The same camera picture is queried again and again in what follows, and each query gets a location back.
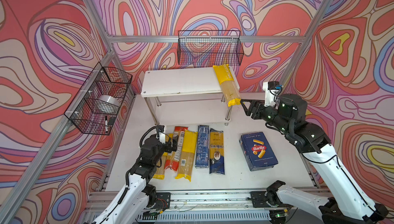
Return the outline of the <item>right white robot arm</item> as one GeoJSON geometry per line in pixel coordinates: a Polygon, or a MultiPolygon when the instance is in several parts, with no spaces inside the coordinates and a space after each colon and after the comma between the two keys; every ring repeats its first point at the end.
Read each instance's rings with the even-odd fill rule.
{"type": "Polygon", "coordinates": [[[277,180],[266,189],[264,200],[276,207],[288,204],[319,218],[325,224],[376,224],[388,217],[386,206],[375,203],[354,180],[328,135],[305,120],[307,102],[296,94],[279,96],[277,105],[263,100],[241,100],[245,114],[264,120],[318,171],[332,196],[321,197],[277,180]]]}

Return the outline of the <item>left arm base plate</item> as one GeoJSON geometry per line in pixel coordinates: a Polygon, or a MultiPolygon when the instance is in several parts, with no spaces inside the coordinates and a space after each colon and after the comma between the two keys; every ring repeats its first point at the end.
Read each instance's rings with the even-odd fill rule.
{"type": "Polygon", "coordinates": [[[170,192],[158,192],[154,198],[150,198],[147,210],[155,210],[157,212],[164,211],[170,208],[171,193],[170,192]]]}

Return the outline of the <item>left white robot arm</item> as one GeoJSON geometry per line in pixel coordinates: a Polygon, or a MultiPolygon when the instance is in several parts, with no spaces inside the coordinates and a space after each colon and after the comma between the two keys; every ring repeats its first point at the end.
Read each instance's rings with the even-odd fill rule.
{"type": "Polygon", "coordinates": [[[140,154],[135,164],[125,173],[125,186],[105,210],[94,219],[94,224],[131,224],[140,214],[158,216],[170,207],[170,193],[157,196],[152,180],[164,153],[178,149],[178,138],[165,135],[168,141],[162,143],[156,135],[142,137],[140,154]]]}

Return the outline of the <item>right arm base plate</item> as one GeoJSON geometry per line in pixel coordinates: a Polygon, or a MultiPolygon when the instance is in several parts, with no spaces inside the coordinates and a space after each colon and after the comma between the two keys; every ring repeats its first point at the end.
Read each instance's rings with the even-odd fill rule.
{"type": "Polygon", "coordinates": [[[247,198],[252,202],[254,208],[285,208],[291,209],[293,206],[285,204],[279,200],[276,193],[267,191],[252,191],[247,198]]]}

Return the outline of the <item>dark blue spaghetti bag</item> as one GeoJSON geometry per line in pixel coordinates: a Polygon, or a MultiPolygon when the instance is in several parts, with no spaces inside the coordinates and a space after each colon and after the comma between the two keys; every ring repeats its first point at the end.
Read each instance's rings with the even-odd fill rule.
{"type": "Polygon", "coordinates": [[[225,175],[224,134],[210,129],[209,134],[209,173],[225,175]]]}

